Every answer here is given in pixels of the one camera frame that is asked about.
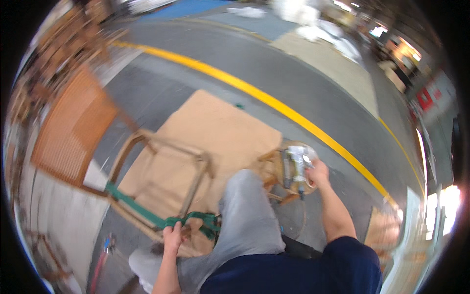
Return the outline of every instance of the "green ratchet strap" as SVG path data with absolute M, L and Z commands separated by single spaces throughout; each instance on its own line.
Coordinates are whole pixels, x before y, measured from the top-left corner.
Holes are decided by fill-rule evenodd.
M 199 230 L 209 240 L 214 239 L 215 233 L 220 230 L 220 227 L 216 225 L 217 217 L 214 214 L 193 211 L 193 212 L 188 213 L 184 218 L 171 216 L 171 217 L 168 217 L 166 220 L 164 220 L 163 218 L 159 218 L 155 214 L 151 213 L 147 209 L 140 206 L 138 203 L 134 201 L 134 199 L 123 194 L 121 191 L 119 191 L 116 188 L 116 186 L 113 183 L 108 182 L 106 184 L 105 190 L 109 192 L 114 198 L 125 202 L 128 206 L 130 206 L 130 208 L 132 208 L 133 210 L 138 212 L 140 215 L 145 217 L 148 221 L 153 223 L 157 228 L 164 229 L 165 227 L 168 227 L 168 226 L 174 227 L 176 222 L 181 222 L 181 224 L 184 225 L 189 218 L 195 217 L 195 218 L 200 218 L 203 220 L 204 224 L 199 228 Z

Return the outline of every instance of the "leg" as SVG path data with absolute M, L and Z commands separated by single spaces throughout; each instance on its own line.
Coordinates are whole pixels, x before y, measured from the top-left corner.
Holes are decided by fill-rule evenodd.
M 279 223 L 261 179 L 252 171 L 241 170 L 228 181 L 219 205 L 222 228 L 214 250 L 208 255 L 177 261 L 178 278 L 184 293 L 198 293 L 204 281 L 232 258 L 284 251 Z M 150 248 L 137 249 L 129 257 L 129 265 L 146 291 L 151 292 L 161 261 L 161 255 Z
M 243 249 L 245 254 L 284 251 L 279 222 L 261 179 L 249 169 L 235 174 L 220 201 L 222 228 L 214 251 Z

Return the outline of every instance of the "yellow floor line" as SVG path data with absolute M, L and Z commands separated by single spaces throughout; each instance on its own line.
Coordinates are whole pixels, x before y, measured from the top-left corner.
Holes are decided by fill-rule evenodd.
M 127 42 L 121 41 L 114 41 L 113 45 L 119 47 L 131 47 L 143 50 L 145 53 L 154 55 L 166 60 L 173 61 L 178 64 L 185 65 L 189 68 L 197 70 L 199 72 L 203 72 L 215 79 L 221 80 L 226 84 L 229 84 L 251 96 L 260 100 L 261 102 L 265 103 L 266 105 L 274 108 L 278 112 L 282 113 L 289 119 L 293 120 L 294 122 L 298 123 L 301 127 L 318 137 L 322 140 L 327 146 L 331 149 L 336 151 L 339 155 L 341 155 L 345 160 L 347 160 L 353 167 L 355 167 L 382 195 L 383 197 L 389 202 L 389 204 L 398 209 L 398 205 L 387 192 L 387 190 L 383 187 L 383 185 L 371 174 L 369 170 L 365 166 L 362 165 L 348 150 L 346 150 L 343 146 L 341 146 L 338 142 L 336 142 L 333 138 L 323 132 L 319 127 L 314 125 L 312 122 L 307 120 L 305 117 L 297 113 L 292 108 L 288 107 L 281 101 L 277 100 L 276 98 L 272 97 L 268 93 L 261 91 L 260 89 L 256 88 L 255 86 L 234 77 L 224 71 L 221 71 L 218 68 L 212 67 L 208 64 L 200 62 L 196 59 L 179 55 L 170 51 L 154 48 L 151 46 L 146 45 L 139 45 L 139 44 L 132 44 Z
M 404 154 L 405 157 L 407 158 L 408 163 L 410 164 L 411 169 L 413 170 L 413 173 L 415 174 L 416 179 L 418 180 L 418 184 L 419 184 L 419 187 L 421 188 L 421 192 L 423 193 L 423 197 L 425 197 L 424 189 L 423 189 L 423 186 L 421 185 L 421 181 L 419 180 L 418 173 L 416 172 L 415 167 L 414 167 L 413 164 L 411 163 L 410 157 L 408 156 L 407 152 L 405 151 L 405 148 L 403 148 L 403 146 L 401 145 L 400 141 L 398 141 L 397 137 L 396 137 L 395 134 L 392 132 L 392 130 L 390 130 L 390 128 L 388 127 L 388 125 L 387 125 L 381 118 L 379 118 L 379 121 L 384 125 L 384 127 L 387 129 L 387 131 L 389 131 L 389 133 L 392 135 L 392 137 L 393 137 L 393 138 L 395 139 L 395 141 L 397 142 L 398 146 L 399 146 L 399 147 L 401 148 L 401 150 L 403 151 L 403 154 Z

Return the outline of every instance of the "chair backrest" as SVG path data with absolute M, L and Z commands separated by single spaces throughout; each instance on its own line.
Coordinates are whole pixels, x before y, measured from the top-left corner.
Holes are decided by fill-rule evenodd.
M 81 187 L 94 151 L 117 114 L 98 79 L 87 66 L 80 66 L 47 114 L 31 163 Z

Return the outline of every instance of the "plastic bag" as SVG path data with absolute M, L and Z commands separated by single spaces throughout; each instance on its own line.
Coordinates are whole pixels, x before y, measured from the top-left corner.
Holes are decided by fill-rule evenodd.
M 228 13 L 233 13 L 237 16 L 244 16 L 249 18 L 263 18 L 266 14 L 266 11 L 258 8 L 253 7 L 245 7 L 245 8 L 227 8 Z

